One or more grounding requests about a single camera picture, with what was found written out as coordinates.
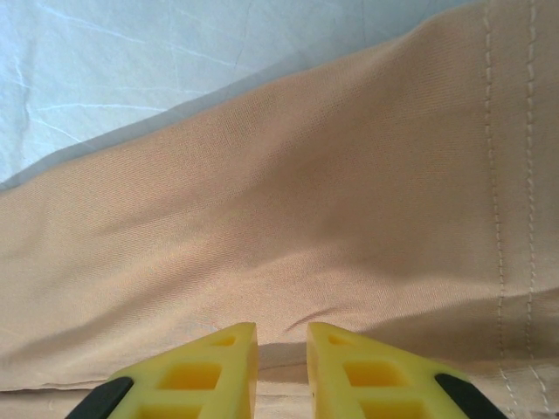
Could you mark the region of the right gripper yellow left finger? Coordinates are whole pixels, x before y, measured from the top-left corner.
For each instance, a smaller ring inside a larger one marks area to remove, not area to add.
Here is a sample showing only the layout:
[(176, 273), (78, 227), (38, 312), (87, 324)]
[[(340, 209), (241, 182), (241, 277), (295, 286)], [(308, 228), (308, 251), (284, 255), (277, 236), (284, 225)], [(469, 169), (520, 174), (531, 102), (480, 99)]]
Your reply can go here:
[(257, 327), (238, 323), (125, 367), (69, 418), (253, 418)]

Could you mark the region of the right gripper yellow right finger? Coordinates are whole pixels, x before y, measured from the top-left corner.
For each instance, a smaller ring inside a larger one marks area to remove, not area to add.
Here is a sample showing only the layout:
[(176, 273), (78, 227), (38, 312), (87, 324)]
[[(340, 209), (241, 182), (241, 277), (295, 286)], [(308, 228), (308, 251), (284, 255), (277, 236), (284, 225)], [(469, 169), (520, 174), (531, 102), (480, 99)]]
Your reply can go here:
[(446, 364), (328, 323), (307, 326), (315, 418), (502, 418), (468, 378)]

